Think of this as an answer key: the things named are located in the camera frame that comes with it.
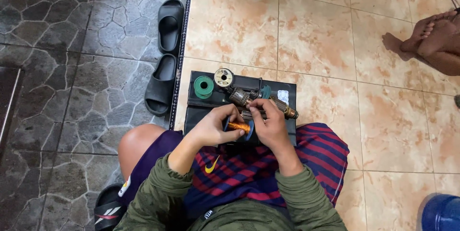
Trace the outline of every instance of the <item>green wire spool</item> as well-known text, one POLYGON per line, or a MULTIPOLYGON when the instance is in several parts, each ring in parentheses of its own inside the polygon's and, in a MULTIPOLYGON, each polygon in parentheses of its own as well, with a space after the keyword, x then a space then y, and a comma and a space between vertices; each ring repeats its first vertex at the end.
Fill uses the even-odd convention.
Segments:
POLYGON ((200 99, 209 98, 213 94, 214 82, 211 78, 202 75, 195 79, 193 83, 195 95, 200 99))

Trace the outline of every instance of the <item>copper winding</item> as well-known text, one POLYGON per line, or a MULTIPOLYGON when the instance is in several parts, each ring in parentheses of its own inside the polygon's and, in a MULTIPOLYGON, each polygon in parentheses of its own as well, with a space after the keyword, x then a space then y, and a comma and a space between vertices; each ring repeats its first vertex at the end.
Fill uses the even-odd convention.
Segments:
POLYGON ((228 128, 230 128, 232 130, 242 129, 242 130, 244 130, 244 132, 246 134, 249 134, 249 131, 251 130, 251 127, 249 126, 249 124, 238 123, 238 122, 229 122, 228 128))

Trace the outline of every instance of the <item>blue plastic container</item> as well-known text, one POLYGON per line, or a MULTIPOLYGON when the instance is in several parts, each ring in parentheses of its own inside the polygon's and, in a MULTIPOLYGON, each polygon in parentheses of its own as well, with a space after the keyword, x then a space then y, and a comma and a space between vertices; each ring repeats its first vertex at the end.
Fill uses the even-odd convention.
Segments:
POLYGON ((438 194, 425 205, 423 231, 460 231, 460 197, 438 194))

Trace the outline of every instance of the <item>slide sandal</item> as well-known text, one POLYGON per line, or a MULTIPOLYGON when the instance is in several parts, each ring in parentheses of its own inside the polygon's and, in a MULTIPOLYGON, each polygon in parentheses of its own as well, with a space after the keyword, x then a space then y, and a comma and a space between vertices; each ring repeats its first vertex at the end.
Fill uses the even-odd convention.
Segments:
POLYGON ((147 85, 144 95, 145 107, 155 116, 164 116, 171 110, 176 66, 177 58, 172 54, 164 54, 147 85))
POLYGON ((110 185, 99 194, 94 208, 94 230, 112 231, 121 221, 126 206, 117 201, 121 184, 110 185))
POLYGON ((179 56, 180 36, 184 22, 184 5, 180 0, 166 0, 158 10, 158 49, 179 56))

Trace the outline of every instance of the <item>beige marble tile floor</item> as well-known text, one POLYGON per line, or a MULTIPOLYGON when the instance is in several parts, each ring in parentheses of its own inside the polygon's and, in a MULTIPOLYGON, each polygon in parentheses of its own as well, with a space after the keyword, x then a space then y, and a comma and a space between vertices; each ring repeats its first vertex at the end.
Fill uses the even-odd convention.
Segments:
POLYGON ((297 84, 298 124, 346 143, 336 209, 349 230, 411 231, 434 192, 460 195, 460 77, 385 49, 450 0, 191 0, 175 129, 190 71, 220 67, 297 84))

